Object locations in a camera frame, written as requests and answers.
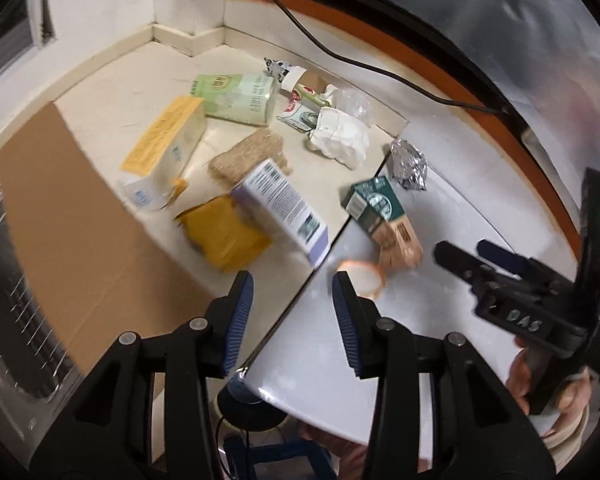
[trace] stainless steel sink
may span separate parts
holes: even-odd
[[[25,468],[81,379],[43,311],[20,270],[0,192],[0,439]]]

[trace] yellow and white box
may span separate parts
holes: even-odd
[[[120,165],[120,186],[138,208],[160,209],[173,196],[176,180],[205,131],[203,100],[177,97]]]

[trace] yellow pouch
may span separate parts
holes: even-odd
[[[271,245],[267,235],[242,221],[228,195],[187,209],[176,220],[205,259],[223,272],[245,268]]]

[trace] green plastic bag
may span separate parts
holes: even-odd
[[[266,75],[199,75],[193,97],[204,98],[205,114],[245,124],[267,126],[278,94],[276,80]]]

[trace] cardboard box flap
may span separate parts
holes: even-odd
[[[211,295],[148,237],[54,104],[0,150],[0,185],[20,266],[81,372],[126,330],[154,336],[204,314]]]

